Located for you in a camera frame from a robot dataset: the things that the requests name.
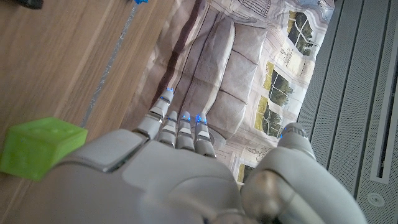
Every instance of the printed image of sofa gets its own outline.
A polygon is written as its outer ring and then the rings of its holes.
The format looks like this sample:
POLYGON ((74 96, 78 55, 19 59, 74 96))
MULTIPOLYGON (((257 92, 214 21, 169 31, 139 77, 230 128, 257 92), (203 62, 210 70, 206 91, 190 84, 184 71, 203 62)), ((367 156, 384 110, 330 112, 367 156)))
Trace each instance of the printed image of sofa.
MULTIPOLYGON (((192 116, 205 113, 210 133, 216 131, 222 138, 229 139, 244 118, 267 30, 236 24, 223 13, 210 10, 205 23, 208 18, 215 19, 214 24, 207 25, 210 32, 202 40, 203 49, 196 51, 200 55, 196 66, 191 65, 196 69, 192 72, 181 111, 189 111, 192 116)), ((192 61, 188 56, 187 63, 192 61)))

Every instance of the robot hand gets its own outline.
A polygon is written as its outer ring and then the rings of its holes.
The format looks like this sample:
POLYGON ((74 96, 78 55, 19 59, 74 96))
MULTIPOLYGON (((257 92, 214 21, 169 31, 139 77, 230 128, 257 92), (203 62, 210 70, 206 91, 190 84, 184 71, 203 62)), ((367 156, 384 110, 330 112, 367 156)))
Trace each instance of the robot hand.
POLYGON ((176 112, 166 116, 172 98, 172 90, 163 92, 133 132, 113 131, 65 157, 7 221, 366 223, 352 196, 315 161, 298 124, 285 128, 241 196, 215 159, 205 116, 196 117, 193 138, 189 113, 178 125, 176 112))

